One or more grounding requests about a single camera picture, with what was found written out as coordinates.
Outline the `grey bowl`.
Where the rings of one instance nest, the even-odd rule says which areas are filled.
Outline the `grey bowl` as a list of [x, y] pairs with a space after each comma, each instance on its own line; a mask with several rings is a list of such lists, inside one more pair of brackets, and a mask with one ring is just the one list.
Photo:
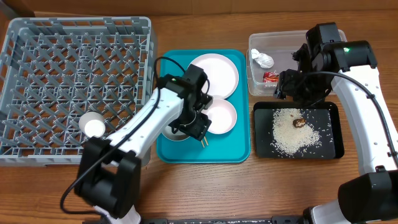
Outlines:
[[162, 131], [162, 134], [171, 141], [184, 141], [190, 137], [181, 131], [173, 133], [170, 126], [166, 126], [165, 129]]

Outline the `red snack wrapper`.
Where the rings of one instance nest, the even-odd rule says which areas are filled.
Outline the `red snack wrapper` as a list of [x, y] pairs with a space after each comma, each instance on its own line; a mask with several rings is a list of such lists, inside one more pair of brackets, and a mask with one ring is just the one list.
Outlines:
[[264, 83], [277, 83], [279, 81], [279, 74], [276, 72], [265, 72], [263, 75]]

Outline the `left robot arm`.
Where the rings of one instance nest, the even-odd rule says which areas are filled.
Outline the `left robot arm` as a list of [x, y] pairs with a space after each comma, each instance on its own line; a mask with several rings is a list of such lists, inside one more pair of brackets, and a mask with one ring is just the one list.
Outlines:
[[207, 84], [206, 73], [196, 65], [181, 77], [160, 77], [152, 98], [127, 124], [106, 139], [87, 140], [74, 189], [95, 208], [100, 223], [140, 223], [134, 206], [142, 160], [166, 127], [197, 141], [205, 138], [211, 121], [202, 111], [213, 101], [202, 90]]

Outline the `white paper cup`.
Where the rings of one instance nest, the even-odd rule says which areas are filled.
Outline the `white paper cup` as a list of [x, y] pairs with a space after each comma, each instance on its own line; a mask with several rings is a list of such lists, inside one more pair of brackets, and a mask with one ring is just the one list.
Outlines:
[[87, 112], [82, 115], [78, 122], [80, 130], [89, 138], [101, 137], [106, 131], [104, 118], [96, 112]]

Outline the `small white bowl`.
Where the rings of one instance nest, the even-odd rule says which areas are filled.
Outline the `small white bowl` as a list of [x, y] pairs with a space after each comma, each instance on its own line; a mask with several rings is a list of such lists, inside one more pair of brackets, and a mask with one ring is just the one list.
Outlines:
[[237, 122], [235, 107], [224, 99], [213, 100], [212, 105], [202, 111], [211, 121], [208, 131], [213, 134], [225, 134], [232, 130]]

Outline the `white tissue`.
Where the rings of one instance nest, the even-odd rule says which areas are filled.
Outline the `white tissue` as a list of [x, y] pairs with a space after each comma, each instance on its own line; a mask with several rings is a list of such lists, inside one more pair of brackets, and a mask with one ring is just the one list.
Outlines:
[[251, 56], [261, 68], [272, 68], [274, 66], [273, 58], [265, 53], [259, 52], [257, 49], [251, 49]]

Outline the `brown food scrap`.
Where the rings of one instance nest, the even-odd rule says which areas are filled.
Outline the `brown food scrap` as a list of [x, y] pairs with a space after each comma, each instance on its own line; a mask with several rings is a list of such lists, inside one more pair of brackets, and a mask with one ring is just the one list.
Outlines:
[[298, 119], [293, 120], [292, 123], [295, 128], [302, 128], [305, 126], [306, 120], [304, 118], [298, 118]]

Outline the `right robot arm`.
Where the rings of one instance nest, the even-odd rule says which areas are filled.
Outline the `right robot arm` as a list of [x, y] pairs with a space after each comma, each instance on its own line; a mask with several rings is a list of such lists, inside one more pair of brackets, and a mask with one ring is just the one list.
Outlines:
[[377, 60], [365, 40], [345, 42], [335, 23], [317, 24], [279, 76], [275, 97], [310, 106], [336, 93], [354, 137], [359, 177], [337, 198], [305, 209], [300, 223], [366, 223], [397, 218], [397, 130], [384, 100]]

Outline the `white rice pile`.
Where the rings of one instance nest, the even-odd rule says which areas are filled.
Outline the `white rice pile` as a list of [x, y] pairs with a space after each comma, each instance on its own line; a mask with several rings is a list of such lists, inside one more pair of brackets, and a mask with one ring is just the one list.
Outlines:
[[[306, 124], [295, 128], [293, 120]], [[333, 157], [334, 140], [328, 110], [281, 108], [272, 110], [271, 146], [281, 157]]]

